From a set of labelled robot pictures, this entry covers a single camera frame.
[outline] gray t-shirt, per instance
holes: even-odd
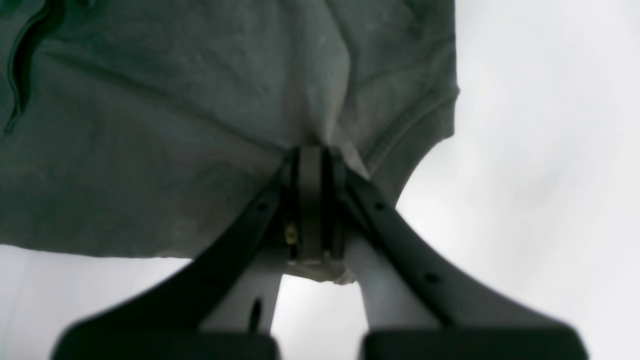
[[[0,243],[192,258],[297,145],[395,202],[453,134],[455,63],[453,0],[3,1]]]

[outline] white surface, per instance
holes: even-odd
[[[592,359],[640,359],[640,3],[457,7],[456,135],[399,211],[453,263],[576,326]],[[0,359],[46,358],[66,324],[185,263],[0,246]],[[358,291],[286,277],[273,324],[285,360],[354,359]]]

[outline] white background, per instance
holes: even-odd
[[[441,254],[575,326],[596,360],[640,359],[640,2],[456,2],[456,134],[398,210]],[[45,359],[69,322],[186,264],[0,246],[0,359]],[[354,359],[357,284],[285,277],[285,360]]]

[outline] gray fabric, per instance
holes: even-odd
[[[192,258],[291,147],[395,202],[453,134],[452,0],[2,4],[0,243]]]

